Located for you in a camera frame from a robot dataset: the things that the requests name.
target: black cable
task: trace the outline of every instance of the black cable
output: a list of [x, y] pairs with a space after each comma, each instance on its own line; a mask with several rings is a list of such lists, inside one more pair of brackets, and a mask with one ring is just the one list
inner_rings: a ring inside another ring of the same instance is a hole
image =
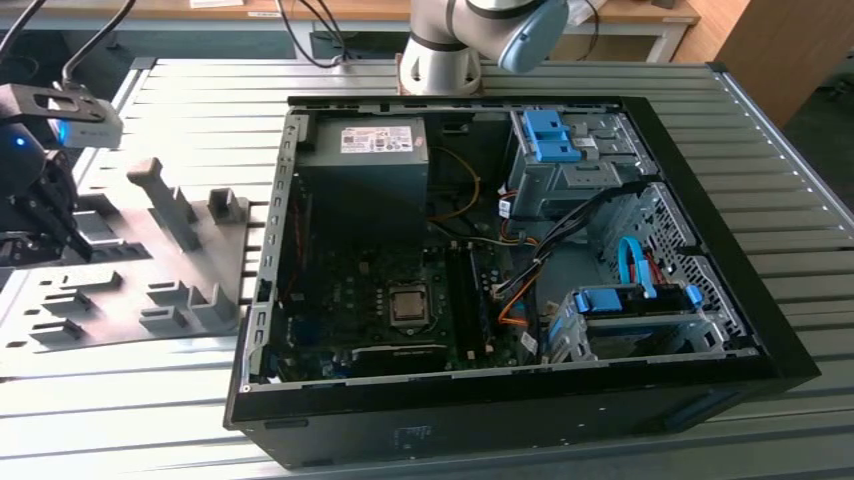
[[299, 50], [299, 53], [303, 54], [303, 57], [306, 57], [306, 60], [309, 60], [309, 63], [311, 63], [318, 68], [335, 68], [335, 67], [338, 67], [341, 65], [341, 63], [342, 63], [341, 59], [335, 59], [333, 61], [333, 63], [321, 63], [309, 54], [309, 52], [303, 48], [303, 45], [299, 43], [299, 40], [297, 39], [297, 35], [294, 34], [294, 28], [291, 27], [291, 21], [289, 20], [289, 16], [285, 13], [285, 6], [282, 5], [282, 0], [275, 0], [275, 4], [277, 4], [277, 10], [279, 10], [279, 17], [282, 17], [282, 23], [285, 24], [285, 28], [289, 31], [289, 34], [291, 35], [291, 41], [294, 42], [294, 47], [297, 47], [297, 50]]
[[573, 234], [578, 233], [590, 222], [593, 214], [599, 207], [607, 203], [616, 197], [642, 192], [648, 188], [649, 183], [645, 181], [636, 181], [625, 183], [620, 187], [609, 188], [597, 193], [590, 199], [587, 199], [578, 207], [575, 207], [570, 213], [567, 213], [561, 220], [555, 222], [555, 225], [549, 230], [549, 233], [541, 239], [539, 245], [534, 250], [534, 256], [529, 267], [513, 277], [505, 284], [497, 288], [495, 293], [502, 294], [514, 287], [521, 281], [530, 278], [539, 272], [546, 259], [551, 255], [554, 249], [561, 242]]
[[[323, 11], [330, 17], [330, 21], [333, 22], [333, 27], [335, 27], [335, 32], [338, 32], [338, 43], [342, 44], [342, 50], [345, 51], [345, 58], [353, 58], [350, 55], [350, 50], [347, 50], [347, 45], [345, 44], [345, 33], [342, 32], [342, 29], [338, 26], [335, 15], [333, 15], [333, 11], [330, 10], [330, 7], [327, 7], [325, 0], [318, 0], [318, 3], [321, 4], [321, 8], [323, 8]], [[326, 22], [323, 22], [323, 25], [326, 26], [326, 29], [330, 30], [330, 27], [326, 25]]]
[[100, 43], [104, 37], [110, 35], [110, 33], [116, 29], [116, 27], [122, 23], [122, 20], [124, 20], [124, 17], [127, 17], [128, 13], [131, 13], [131, 9], [134, 8], [135, 4], [136, 0], [127, 0], [124, 2], [122, 10], [119, 10], [116, 15], [112, 17], [110, 23], [104, 25], [104, 28], [98, 31], [86, 45], [83, 45], [80, 50], [78, 50], [78, 53], [75, 53], [68, 62], [66, 62], [66, 65], [63, 66], [63, 86], [70, 86], [74, 84], [72, 74], [75, 68], [78, 68], [78, 65], [80, 64], [86, 56], [92, 53], [92, 50], [95, 50], [96, 45]]
[[345, 44], [345, 34], [342, 33], [341, 28], [338, 28], [338, 22], [335, 21], [335, 17], [333, 16], [333, 12], [330, 11], [330, 8], [326, 6], [326, 3], [323, 2], [323, 0], [318, 0], [318, 2], [321, 3], [321, 6], [323, 7], [323, 10], [326, 11], [326, 14], [330, 16], [330, 21], [333, 22], [333, 25], [335, 26], [335, 28], [333, 28], [330, 26], [330, 24], [326, 23], [326, 19], [323, 18], [323, 16], [321, 15], [321, 12], [318, 12], [315, 7], [313, 7], [311, 4], [306, 0], [299, 0], [299, 3], [303, 4], [303, 6], [309, 9], [311, 14], [315, 16], [315, 18], [323, 24], [323, 28], [326, 28], [326, 31], [330, 32], [330, 36], [333, 37], [333, 41], [338, 40], [338, 43], [342, 46], [345, 58], [350, 58], [350, 51], [347, 50], [347, 45]]
[[10, 31], [6, 33], [6, 36], [3, 37], [3, 42], [0, 43], [0, 63], [3, 63], [3, 61], [6, 60], [6, 57], [10, 54], [10, 51], [12, 50], [12, 44], [15, 43], [18, 36], [24, 31], [24, 27], [27, 26], [27, 23], [30, 23], [30, 19], [36, 14], [36, 12], [42, 8], [42, 5], [44, 4], [46, 1], [47, 0], [32, 1], [27, 9], [24, 10], [24, 13], [22, 13], [22, 16], [18, 17], [18, 20], [15, 21], [12, 28], [10, 28]]
[[587, 53], [578, 57], [577, 62], [587, 60], [587, 57], [593, 53], [593, 49], [597, 48], [597, 43], [599, 43], [599, 12], [597, 7], [593, 6], [593, 3], [590, 3], [590, 0], [585, 0], [585, 3], [587, 3], [587, 6], [593, 10], [593, 35], [590, 37], [590, 45], [587, 45]]

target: sticker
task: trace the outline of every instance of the sticker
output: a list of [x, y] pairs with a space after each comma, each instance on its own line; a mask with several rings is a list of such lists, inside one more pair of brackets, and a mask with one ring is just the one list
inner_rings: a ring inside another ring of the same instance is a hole
[[522, 334], [519, 343], [522, 343], [522, 346], [529, 352], [531, 352], [533, 355], [537, 355], [537, 340], [534, 340], [534, 337], [529, 332], [525, 332]]
[[415, 450], [429, 444], [433, 435], [433, 426], [398, 428], [393, 433], [393, 443], [398, 450]]
[[593, 137], [574, 138], [573, 143], [578, 148], [597, 148], [597, 141]]
[[510, 200], [499, 200], [498, 201], [498, 216], [502, 218], [510, 218], [510, 207], [513, 207], [513, 203]]
[[342, 130], [342, 153], [411, 152], [410, 127], [351, 127]]

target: case label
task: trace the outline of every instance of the case label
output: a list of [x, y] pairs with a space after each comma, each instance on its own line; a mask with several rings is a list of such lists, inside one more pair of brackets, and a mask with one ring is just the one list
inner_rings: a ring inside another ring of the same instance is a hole
[[342, 130], [342, 153], [411, 152], [410, 127], [350, 127]]
[[531, 355], [537, 355], [537, 340], [529, 332], [525, 332], [522, 334], [519, 342], [522, 342], [522, 346], [525, 347], [525, 349], [531, 352]]
[[510, 218], [510, 210], [513, 207], [513, 203], [510, 200], [499, 200], [498, 201], [498, 216], [502, 218]]

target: power supply label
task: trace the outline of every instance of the power supply label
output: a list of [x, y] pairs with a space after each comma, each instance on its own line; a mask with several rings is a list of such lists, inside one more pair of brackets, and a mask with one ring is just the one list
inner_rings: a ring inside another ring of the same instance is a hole
[[342, 130], [342, 153], [411, 152], [410, 127], [350, 127]]

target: yellow wire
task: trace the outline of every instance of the yellow wire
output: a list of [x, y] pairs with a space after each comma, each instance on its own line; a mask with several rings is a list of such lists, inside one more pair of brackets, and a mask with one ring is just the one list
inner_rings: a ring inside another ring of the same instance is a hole
[[466, 168], [466, 170], [469, 170], [469, 173], [471, 174], [471, 178], [475, 182], [475, 191], [474, 191], [474, 194], [471, 195], [471, 200], [469, 201], [469, 204], [455, 212], [446, 213], [443, 215], [437, 215], [429, 218], [431, 222], [443, 222], [454, 217], [459, 217], [463, 213], [469, 211], [471, 207], [475, 206], [475, 203], [478, 203], [478, 198], [481, 197], [481, 178], [478, 177], [478, 172], [475, 172], [475, 169], [471, 168], [471, 165], [469, 164], [469, 162], [463, 160], [463, 157], [461, 157], [457, 153], [454, 153], [451, 150], [449, 150], [445, 147], [433, 147], [433, 149], [439, 150], [441, 152], [445, 152], [451, 157], [454, 157], [454, 159]]

